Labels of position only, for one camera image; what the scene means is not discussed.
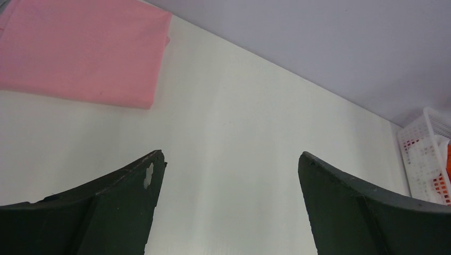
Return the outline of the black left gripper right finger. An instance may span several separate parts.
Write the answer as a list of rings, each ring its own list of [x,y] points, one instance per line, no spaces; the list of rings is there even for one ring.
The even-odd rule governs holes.
[[[303,152],[300,187],[318,254],[450,254],[450,207],[407,197]]]

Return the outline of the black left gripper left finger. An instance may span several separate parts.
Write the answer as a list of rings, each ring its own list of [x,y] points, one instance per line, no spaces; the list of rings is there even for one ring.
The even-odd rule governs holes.
[[[1,206],[1,254],[144,254],[165,168],[155,150],[41,201]]]

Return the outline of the white plastic laundry basket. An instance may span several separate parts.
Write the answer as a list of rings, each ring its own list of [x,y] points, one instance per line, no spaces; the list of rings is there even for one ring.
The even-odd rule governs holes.
[[[426,107],[423,114],[397,132],[410,193],[413,198],[444,205],[433,179],[445,175],[439,145],[450,145],[450,118]]]

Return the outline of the folded pink t shirt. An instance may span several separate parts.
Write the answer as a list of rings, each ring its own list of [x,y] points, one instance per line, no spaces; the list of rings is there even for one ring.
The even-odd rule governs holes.
[[[142,1],[10,1],[1,89],[149,109],[171,18]]]

